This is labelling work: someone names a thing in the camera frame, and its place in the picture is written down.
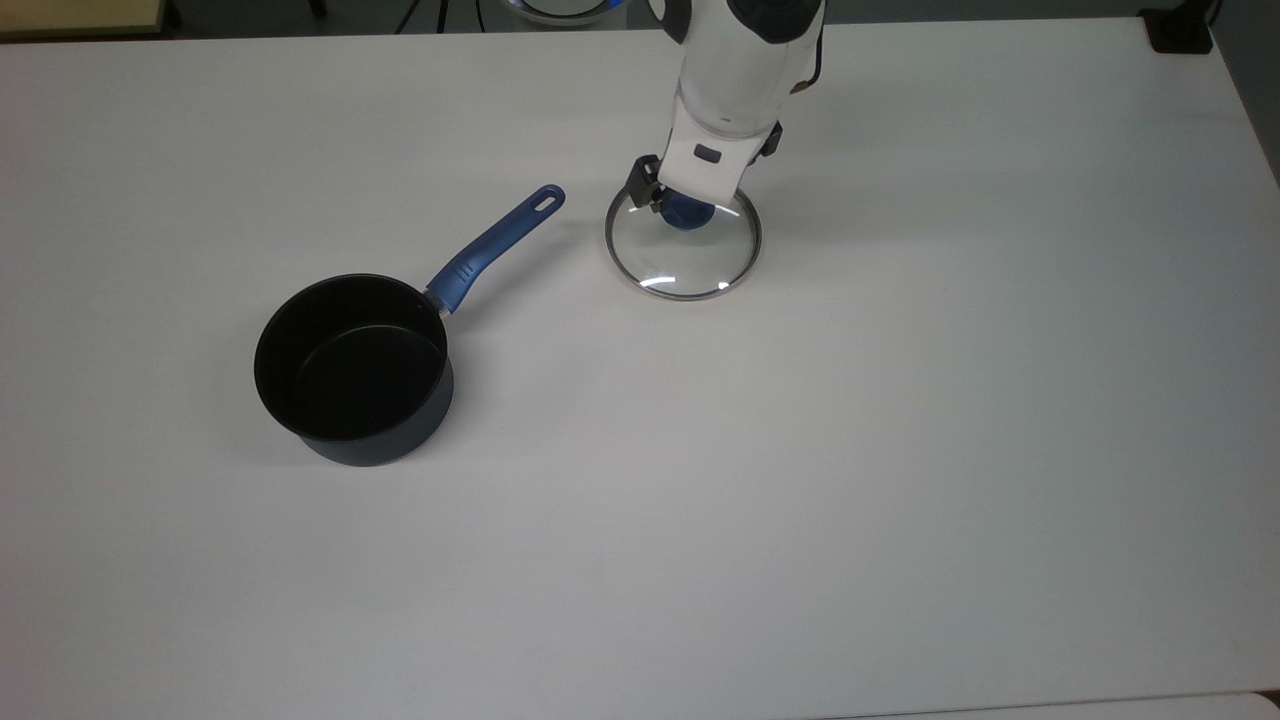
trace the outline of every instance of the black cable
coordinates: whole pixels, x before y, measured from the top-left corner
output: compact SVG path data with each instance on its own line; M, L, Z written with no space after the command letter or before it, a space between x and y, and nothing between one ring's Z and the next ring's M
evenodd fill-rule
M408 24L410 15L412 15L413 10L417 9L417 1L419 0L413 0L413 3L408 6L408 12L404 13L404 17L401 19L399 27L396 28L396 35L399 35L401 31L404 29L404 26Z
M814 86L814 83L818 82L818 76L822 74L822 35L824 32L827 32L826 26L823 26L823 28L818 31L818 47L814 50L814 58L813 58L813 77L806 81L797 82L796 86L791 88L791 95L795 95L801 90L809 90L810 87Z

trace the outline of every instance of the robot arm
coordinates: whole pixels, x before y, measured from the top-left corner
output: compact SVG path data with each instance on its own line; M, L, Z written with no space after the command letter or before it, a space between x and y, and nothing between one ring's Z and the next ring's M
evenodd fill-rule
M777 143L787 96L805 87L826 0L649 0L685 46L658 182L728 205L742 173Z

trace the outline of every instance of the saucepan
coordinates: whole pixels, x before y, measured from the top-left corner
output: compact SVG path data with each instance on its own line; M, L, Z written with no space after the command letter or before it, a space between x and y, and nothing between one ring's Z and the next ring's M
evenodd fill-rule
M563 190L541 187L449 260L426 291L351 274L294 295L268 322L253 357L266 410L344 465L381 465L417 448L453 398L442 319L481 270L563 204Z

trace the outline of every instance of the pan handle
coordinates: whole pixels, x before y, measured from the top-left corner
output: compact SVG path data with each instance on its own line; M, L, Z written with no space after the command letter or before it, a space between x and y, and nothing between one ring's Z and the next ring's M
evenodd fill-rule
M444 311L457 310L480 272L540 225L552 213L559 210L563 204L564 191L559 186L547 184L539 188L507 213L507 217L472 240L462 252L454 255L453 260L431 278L426 286L428 295L435 296Z

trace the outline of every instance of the table surface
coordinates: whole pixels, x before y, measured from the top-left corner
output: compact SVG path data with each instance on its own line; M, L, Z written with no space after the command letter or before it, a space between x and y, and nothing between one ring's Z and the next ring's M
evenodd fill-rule
M0 47L0 715L797 719L1280 687L1280 193L1135 19L847 26L726 296L627 286L660 32ZM131 77L131 82L116 82ZM252 355L425 283L430 442Z
M0 38L157 32L163 0L0 0Z

